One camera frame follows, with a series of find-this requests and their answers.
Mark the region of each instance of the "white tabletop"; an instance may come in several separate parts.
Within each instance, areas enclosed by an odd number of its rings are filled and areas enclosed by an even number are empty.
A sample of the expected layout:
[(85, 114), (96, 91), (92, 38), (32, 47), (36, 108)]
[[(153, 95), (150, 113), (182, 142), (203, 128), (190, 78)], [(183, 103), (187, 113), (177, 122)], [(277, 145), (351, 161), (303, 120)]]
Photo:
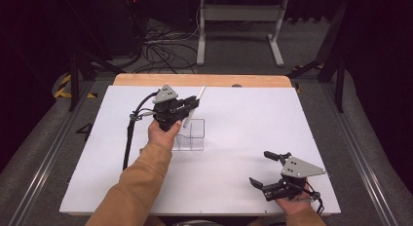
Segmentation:
[[(129, 115), (156, 87), (108, 88), (94, 127), (73, 173), (60, 212), (90, 214), (122, 172)], [(200, 88), (174, 87), (179, 98)], [(152, 108), (151, 100), (144, 107)], [(249, 183), (281, 179), (282, 164), (264, 151), (292, 156), (324, 168), (296, 91), (293, 88), (206, 88), (193, 118), (205, 119), (204, 151), (174, 151), (161, 193), (151, 209), (159, 215), (282, 213)], [(152, 121), (136, 122), (130, 164), (147, 142)], [(326, 174), (309, 177), (321, 193), (324, 213), (340, 208)]]

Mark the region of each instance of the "brown long-sleeved shirt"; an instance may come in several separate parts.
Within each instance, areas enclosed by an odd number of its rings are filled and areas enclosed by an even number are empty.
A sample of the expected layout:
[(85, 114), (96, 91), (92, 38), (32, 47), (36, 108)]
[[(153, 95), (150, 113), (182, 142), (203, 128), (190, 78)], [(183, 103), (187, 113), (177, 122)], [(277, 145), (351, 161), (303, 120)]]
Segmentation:
[[(161, 190), (171, 157), (167, 148), (148, 143), (139, 158), (121, 174), (119, 183), (109, 189), (87, 226), (143, 225)], [(285, 220), (287, 226), (324, 225), (312, 208), (287, 216)]]

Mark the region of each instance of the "clear plastic box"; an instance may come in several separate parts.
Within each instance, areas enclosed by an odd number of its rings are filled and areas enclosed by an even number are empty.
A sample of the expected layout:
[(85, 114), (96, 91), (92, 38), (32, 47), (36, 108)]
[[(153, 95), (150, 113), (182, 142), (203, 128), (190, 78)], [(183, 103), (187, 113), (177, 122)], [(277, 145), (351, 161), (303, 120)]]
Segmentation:
[(174, 151), (203, 151), (205, 120), (192, 119), (186, 128), (181, 128), (175, 138)]

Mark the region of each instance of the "white stick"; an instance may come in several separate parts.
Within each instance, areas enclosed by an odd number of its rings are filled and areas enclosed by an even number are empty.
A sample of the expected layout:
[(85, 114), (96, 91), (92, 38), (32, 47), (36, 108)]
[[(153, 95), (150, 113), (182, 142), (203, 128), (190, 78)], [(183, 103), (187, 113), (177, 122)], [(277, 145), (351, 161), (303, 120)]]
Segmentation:
[[(207, 87), (207, 86), (201, 87), (200, 92), (198, 93), (197, 99), (200, 99), (200, 98), (203, 96), (204, 91), (206, 90), (206, 87)], [(194, 115), (194, 111), (195, 111), (195, 108), (192, 109), (192, 110), (189, 112), (189, 115), (188, 115), (188, 117), (185, 119), (185, 123), (183, 124), (183, 129), (185, 129), (185, 128), (188, 126), (189, 122), (191, 121), (192, 115)]]

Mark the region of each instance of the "hand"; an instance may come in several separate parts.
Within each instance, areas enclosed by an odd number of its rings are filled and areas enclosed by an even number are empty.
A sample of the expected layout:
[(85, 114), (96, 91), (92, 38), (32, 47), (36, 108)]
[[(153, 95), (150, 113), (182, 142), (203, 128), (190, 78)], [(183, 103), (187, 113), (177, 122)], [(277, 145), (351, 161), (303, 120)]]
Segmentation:
[(290, 201), (288, 199), (277, 199), (276, 203), (282, 208), (285, 215), (291, 215), (305, 208), (311, 207), (310, 202), (300, 202), (298, 201), (300, 199), (310, 199), (310, 195), (306, 192), (302, 192), (301, 195)]
[(159, 128), (159, 123), (154, 120), (148, 128), (149, 142), (162, 146), (163, 148), (172, 150), (173, 141), (182, 126), (181, 121), (175, 122), (169, 131), (164, 132)]

